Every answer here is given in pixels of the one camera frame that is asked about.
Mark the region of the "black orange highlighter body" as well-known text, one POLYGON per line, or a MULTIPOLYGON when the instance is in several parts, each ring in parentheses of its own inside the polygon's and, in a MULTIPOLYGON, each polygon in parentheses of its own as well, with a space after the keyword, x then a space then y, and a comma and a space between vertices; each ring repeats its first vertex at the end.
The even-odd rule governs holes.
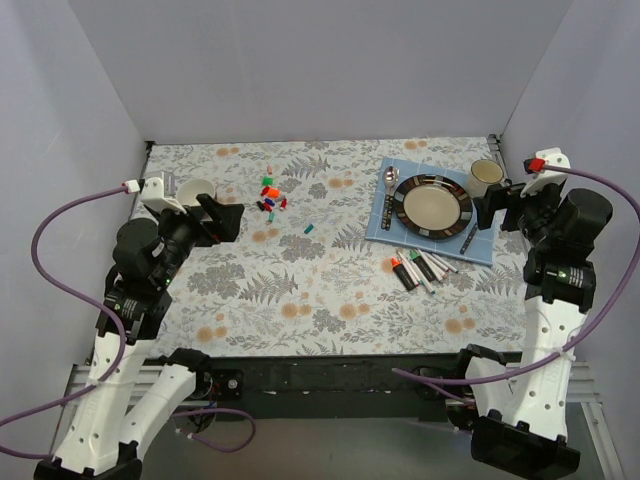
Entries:
POLYGON ((392 271, 396 277, 400 280, 402 285, 407 291, 411 291, 416 288, 417 283, 412 279, 408 270, 401 261, 395 257, 391 258, 392 271))

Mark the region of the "cream enamel mug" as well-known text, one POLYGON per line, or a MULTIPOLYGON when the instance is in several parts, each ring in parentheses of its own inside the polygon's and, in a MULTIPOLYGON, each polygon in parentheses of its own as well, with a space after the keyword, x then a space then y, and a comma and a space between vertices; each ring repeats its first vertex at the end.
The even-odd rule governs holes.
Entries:
POLYGON ((476 160, 469 168, 465 190, 471 198, 483 197, 489 186, 505 179, 506 172, 499 163, 489 159, 476 160))

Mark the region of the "metal spoon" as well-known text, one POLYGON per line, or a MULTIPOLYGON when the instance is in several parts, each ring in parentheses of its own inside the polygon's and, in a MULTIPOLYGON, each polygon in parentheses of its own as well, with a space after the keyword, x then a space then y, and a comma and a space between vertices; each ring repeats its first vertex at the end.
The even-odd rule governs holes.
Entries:
POLYGON ((385 187, 385 199, 392 197, 396 184, 399 180, 399 170, 394 166, 389 166, 383 173, 383 183, 385 187))

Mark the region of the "aluminium frame rail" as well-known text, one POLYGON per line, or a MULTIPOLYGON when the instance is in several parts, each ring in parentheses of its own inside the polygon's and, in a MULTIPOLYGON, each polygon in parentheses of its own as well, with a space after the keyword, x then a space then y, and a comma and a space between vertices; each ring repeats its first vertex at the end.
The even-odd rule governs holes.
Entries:
MULTIPOLYGON (((127 413, 130 409, 134 408, 143 398, 144 394, 157 383, 163 368, 167 366, 160 363, 159 360, 160 358, 151 359, 143 363, 135 378, 135 382, 132 384, 129 406, 126 408, 127 413)), ((182 399, 179 408, 194 410, 197 409, 197 407, 206 407, 206 405, 203 404, 197 406, 187 405, 186 398, 187 397, 184 397, 182 399)), ((596 406, 598 408, 601 407, 598 400, 599 396, 587 364, 584 362, 574 364, 569 375, 566 402, 567 404, 578 403, 583 405, 585 421, 593 422, 593 424, 588 424, 590 426, 588 426, 587 430, 589 435, 591 435, 590 442, 596 453, 589 455, 597 456, 605 479, 625 479, 626 477, 624 476, 613 446, 608 426, 604 420, 604 414, 600 411, 601 409, 596 412, 596 406)), ((454 406, 455 402, 453 400, 446 400, 446 402, 448 402, 445 404, 447 418, 444 421, 452 421, 452 424, 459 429, 470 431, 475 416, 478 414, 464 413, 467 410, 470 412, 471 407, 454 406)))

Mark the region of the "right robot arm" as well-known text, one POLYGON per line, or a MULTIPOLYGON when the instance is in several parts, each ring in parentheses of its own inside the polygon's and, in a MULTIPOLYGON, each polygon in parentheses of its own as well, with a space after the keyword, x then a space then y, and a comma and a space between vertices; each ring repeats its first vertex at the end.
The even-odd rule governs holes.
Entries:
POLYGON ((613 215, 611 203, 588 189, 561 192, 548 184, 527 195, 522 184, 494 185, 474 204, 480 228, 496 211, 505 213, 504 231, 519 231, 530 242, 523 269, 526 332, 513 382, 489 383, 475 362, 452 373, 454 389, 474 397, 474 460, 524 479, 560 479, 574 473, 579 451, 567 445, 566 396, 573 352, 563 347, 581 331, 593 305, 596 275, 588 256, 613 215))

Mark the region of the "red white mug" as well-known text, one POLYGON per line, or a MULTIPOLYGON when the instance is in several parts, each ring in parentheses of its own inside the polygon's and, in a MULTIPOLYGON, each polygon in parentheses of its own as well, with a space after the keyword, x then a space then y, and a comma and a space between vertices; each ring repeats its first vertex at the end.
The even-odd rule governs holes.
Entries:
POLYGON ((176 191, 176 200, 183 206, 199 207, 197 196, 207 194, 216 197, 216 187, 205 179, 190 179, 182 183, 176 191))

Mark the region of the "dark rimmed cream plate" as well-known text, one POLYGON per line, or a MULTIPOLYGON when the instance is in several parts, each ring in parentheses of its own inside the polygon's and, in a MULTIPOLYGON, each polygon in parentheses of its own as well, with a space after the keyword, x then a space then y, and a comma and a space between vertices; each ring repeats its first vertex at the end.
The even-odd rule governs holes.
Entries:
POLYGON ((461 234, 474 207, 467 191, 441 175, 414 175, 402 181, 392 196, 393 212, 411 232, 444 240, 461 234))

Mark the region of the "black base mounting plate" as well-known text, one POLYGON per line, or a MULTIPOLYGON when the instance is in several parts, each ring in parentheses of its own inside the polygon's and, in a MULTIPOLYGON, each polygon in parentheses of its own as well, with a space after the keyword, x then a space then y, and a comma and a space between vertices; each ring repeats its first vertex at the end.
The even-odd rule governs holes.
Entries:
POLYGON ((183 364, 196 375, 187 405, 214 403, 256 419, 413 418, 444 421, 445 398, 395 374, 456 379, 484 353, 468 345, 456 354, 214 358, 179 348, 164 365, 183 364))

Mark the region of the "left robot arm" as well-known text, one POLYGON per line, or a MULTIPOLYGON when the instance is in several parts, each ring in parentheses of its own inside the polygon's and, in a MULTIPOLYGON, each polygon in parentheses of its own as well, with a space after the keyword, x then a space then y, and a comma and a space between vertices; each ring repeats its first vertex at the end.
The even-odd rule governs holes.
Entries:
POLYGON ((206 193, 178 212, 152 207, 149 217, 121 226, 114 265, 99 307, 87 394, 69 430, 34 472, 37 479, 137 479, 156 435, 187 397, 205 398, 213 386, 209 358, 193 349, 169 356, 154 385, 129 404, 141 367, 172 298, 168 288, 191 251, 239 235, 244 207, 206 193))

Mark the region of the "floral tablecloth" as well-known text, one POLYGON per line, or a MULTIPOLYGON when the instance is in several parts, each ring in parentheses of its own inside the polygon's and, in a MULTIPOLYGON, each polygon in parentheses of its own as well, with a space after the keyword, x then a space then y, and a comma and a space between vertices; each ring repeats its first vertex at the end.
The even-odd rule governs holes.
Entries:
POLYGON ((407 291, 392 271, 397 249, 365 238, 386 157, 464 170, 489 158, 490 147, 483 137, 153 146, 149 171, 209 180, 220 201, 245 207, 237 241, 197 249, 181 268, 153 355, 180 347, 212 356, 520 349, 521 238, 494 231, 492 266, 455 261, 458 272, 434 295, 407 291), (261 195, 265 176, 278 198, 261 195), (273 223, 256 205, 266 198, 275 202, 273 223))

